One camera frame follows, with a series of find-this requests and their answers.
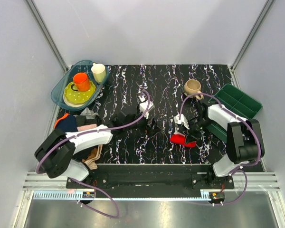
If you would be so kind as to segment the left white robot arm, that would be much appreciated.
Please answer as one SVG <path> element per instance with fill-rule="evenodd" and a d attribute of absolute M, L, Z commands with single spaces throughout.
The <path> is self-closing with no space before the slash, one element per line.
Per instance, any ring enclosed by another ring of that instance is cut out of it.
<path fill-rule="evenodd" d="M 156 120 L 149 121 L 141 114 L 123 112 L 94 129 L 67 133 L 55 129 L 34 153 L 38 161 L 36 173 L 46 173 L 51 179 L 59 176 L 74 178 L 82 188 L 88 188 L 93 183 L 91 169 L 81 159 L 74 158 L 74 155 L 109 144 L 113 138 L 132 129 L 138 129 L 149 137 L 159 132 Z"/>

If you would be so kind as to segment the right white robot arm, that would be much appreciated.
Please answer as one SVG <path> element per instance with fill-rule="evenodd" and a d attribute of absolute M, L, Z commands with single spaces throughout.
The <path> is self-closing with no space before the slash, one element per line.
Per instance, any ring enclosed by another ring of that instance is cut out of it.
<path fill-rule="evenodd" d="M 265 154 L 259 121 L 238 116 L 221 104 L 197 102 L 196 105 L 198 115 L 188 122 L 185 143 L 196 141 L 200 131 L 212 122 L 227 131 L 226 154 L 206 174 L 209 187 L 217 188 L 235 171 L 259 163 Z"/>

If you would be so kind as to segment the red underwear white trim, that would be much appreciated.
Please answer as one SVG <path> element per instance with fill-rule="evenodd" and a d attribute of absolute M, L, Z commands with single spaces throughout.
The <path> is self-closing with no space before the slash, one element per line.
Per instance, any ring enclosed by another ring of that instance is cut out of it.
<path fill-rule="evenodd" d="M 170 142 L 173 144 L 183 145 L 184 147 L 188 147 L 188 148 L 194 148 L 196 146 L 195 141 L 186 143 L 185 139 L 186 139 L 185 136 L 182 134 L 173 134 L 170 137 Z"/>

